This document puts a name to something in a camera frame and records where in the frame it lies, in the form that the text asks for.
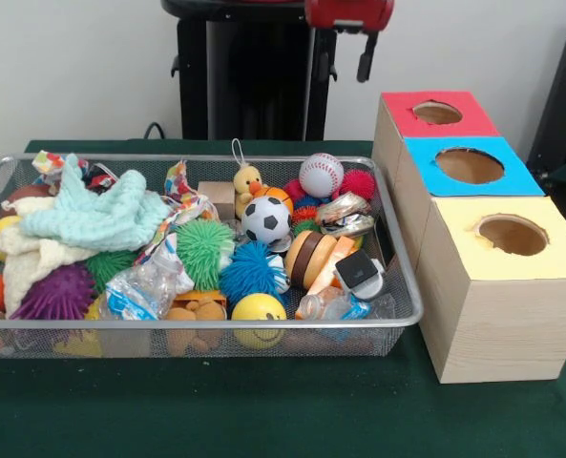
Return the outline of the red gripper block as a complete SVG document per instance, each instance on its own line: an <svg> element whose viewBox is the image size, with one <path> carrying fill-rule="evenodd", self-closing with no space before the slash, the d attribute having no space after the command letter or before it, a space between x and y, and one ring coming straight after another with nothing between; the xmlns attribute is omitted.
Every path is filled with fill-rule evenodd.
<svg viewBox="0 0 566 458"><path fill-rule="evenodd" d="M306 0L305 17L314 28L354 28L360 31L382 31L388 25L394 9L393 0ZM360 56L357 81L370 77L378 32L367 34L364 52Z"/></svg>

